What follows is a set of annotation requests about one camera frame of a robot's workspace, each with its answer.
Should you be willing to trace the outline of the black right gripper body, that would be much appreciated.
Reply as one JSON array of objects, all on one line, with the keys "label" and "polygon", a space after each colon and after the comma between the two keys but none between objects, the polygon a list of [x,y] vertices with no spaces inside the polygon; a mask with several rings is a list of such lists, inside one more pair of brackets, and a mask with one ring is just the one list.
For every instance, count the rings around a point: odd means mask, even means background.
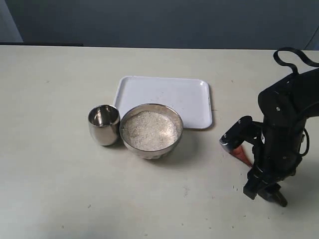
[{"label": "black right gripper body", "polygon": [[305,153],[300,153],[306,136],[305,125],[305,119],[286,126],[274,125],[269,119],[263,119],[264,141],[259,141],[253,147],[255,162],[243,189],[246,196],[255,199],[261,191],[295,174],[305,156]]}]

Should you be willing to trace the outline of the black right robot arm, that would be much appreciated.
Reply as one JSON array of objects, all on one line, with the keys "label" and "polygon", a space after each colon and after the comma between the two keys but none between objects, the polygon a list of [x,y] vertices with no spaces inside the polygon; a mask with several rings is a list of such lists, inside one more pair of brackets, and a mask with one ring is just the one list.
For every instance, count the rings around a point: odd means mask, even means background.
[{"label": "black right robot arm", "polygon": [[258,95],[264,115],[261,134],[254,143],[254,163],[243,192],[286,207],[280,181],[296,173],[310,148],[306,121],[319,115],[319,71],[289,74]]}]

